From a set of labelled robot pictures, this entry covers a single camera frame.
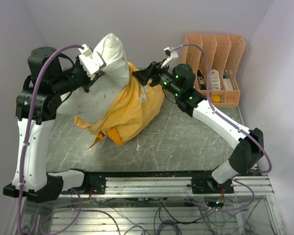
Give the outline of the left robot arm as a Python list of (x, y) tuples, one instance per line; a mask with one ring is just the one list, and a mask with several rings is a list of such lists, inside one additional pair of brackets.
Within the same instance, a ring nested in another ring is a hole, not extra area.
[(12, 182), (3, 194), (12, 198), (26, 197), (34, 203), (53, 201), (67, 190), (86, 194), (90, 189), (89, 173), (70, 169), (47, 173), (47, 148), (57, 109), (63, 104), (62, 95), (90, 87), (102, 76), (105, 62), (102, 56), (87, 45), (78, 47), (80, 54), (63, 70), (60, 58), (66, 58), (65, 48), (39, 47), (27, 63), (30, 75), (16, 99), (19, 128), (18, 163)]

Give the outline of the orange Mickey Mouse pillowcase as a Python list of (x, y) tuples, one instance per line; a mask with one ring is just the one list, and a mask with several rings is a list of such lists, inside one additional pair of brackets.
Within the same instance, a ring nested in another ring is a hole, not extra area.
[(121, 90), (108, 112), (96, 123), (75, 116), (74, 123), (96, 136), (94, 146), (104, 137), (123, 145), (137, 136), (160, 112), (164, 94), (160, 85), (142, 86), (132, 75), (138, 69), (130, 62), (129, 83)]

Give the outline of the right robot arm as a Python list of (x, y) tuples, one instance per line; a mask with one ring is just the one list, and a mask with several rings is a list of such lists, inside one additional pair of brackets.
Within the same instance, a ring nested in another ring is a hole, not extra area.
[(233, 148), (229, 159), (216, 167), (206, 182), (210, 193), (218, 193), (223, 189), (224, 182), (238, 174), (247, 174), (262, 158), (263, 132), (258, 128), (251, 130), (235, 122), (211, 105), (208, 99), (193, 87), (196, 75), (188, 64), (179, 64), (172, 72), (168, 70), (168, 67), (152, 62), (147, 68), (134, 71), (132, 75), (141, 85), (159, 85), (173, 94), (182, 112), (208, 125)]

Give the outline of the white pillow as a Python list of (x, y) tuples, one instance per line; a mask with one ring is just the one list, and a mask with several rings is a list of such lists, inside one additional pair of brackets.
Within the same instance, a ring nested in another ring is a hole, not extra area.
[(95, 47), (106, 63), (101, 76), (91, 87), (88, 93), (82, 88), (73, 94), (64, 94), (63, 104), (57, 109), (58, 114), (78, 116), (89, 123), (96, 123), (110, 109), (112, 103), (129, 83), (129, 67), (123, 45), (119, 38), (107, 34)]

